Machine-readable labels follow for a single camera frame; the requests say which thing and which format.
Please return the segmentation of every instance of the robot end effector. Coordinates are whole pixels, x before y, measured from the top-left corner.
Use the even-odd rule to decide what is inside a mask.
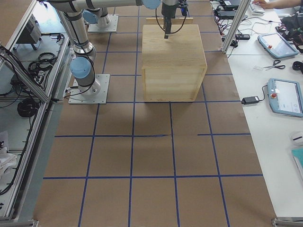
[[[165,35],[164,38],[168,39],[171,34],[171,19],[176,17],[177,8],[181,8],[182,15],[187,16],[187,3],[186,0],[163,0],[161,13],[163,15],[163,24]]]

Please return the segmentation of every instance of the electronic device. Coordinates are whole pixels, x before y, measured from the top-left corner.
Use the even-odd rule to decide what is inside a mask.
[[[259,35],[258,41],[274,58],[290,57],[299,53],[279,33]]]
[[[273,112],[303,117],[303,98],[298,82],[271,78],[267,88],[269,105]]]
[[[303,131],[295,131],[290,134],[290,139],[292,140],[293,144],[296,146],[303,145]]]
[[[303,149],[297,148],[292,150],[294,162],[299,170],[300,176],[303,179]]]
[[[224,10],[220,10],[217,12],[217,17],[220,20],[233,20],[233,18],[235,17],[237,11],[224,11]]]
[[[19,39],[17,40],[17,44],[36,44],[40,37],[41,31],[36,24],[34,15],[31,15]]]
[[[260,99],[258,96],[245,97],[241,100],[241,103],[243,105],[255,104],[255,103],[259,103],[259,102],[260,102]]]
[[[220,0],[219,2],[225,11],[232,11],[238,9],[241,0]]]
[[[263,15],[265,13],[265,10],[261,6],[253,4],[252,2],[248,8],[250,9],[252,15]]]
[[[235,37],[238,40],[249,40],[250,39],[249,34],[236,34]]]

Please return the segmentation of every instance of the brown paper floor covering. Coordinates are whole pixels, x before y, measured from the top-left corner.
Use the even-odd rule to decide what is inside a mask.
[[[193,103],[144,103],[145,7],[89,35],[106,105],[63,106],[36,204],[42,227],[270,227],[275,216],[209,2],[189,2],[208,70]]]

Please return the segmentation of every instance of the keyboard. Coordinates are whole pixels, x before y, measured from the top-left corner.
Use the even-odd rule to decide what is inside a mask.
[[[261,6],[252,3],[250,3],[248,8],[250,9],[252,15],[263,15],[265,13],[265,10]]]

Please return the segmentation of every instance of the wooden crate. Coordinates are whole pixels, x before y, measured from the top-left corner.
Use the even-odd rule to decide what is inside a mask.
[[[168,39],[158,25],[144,25],[142,61],[145,102],[194,101],[207,70],[198,25],[183,25]]]

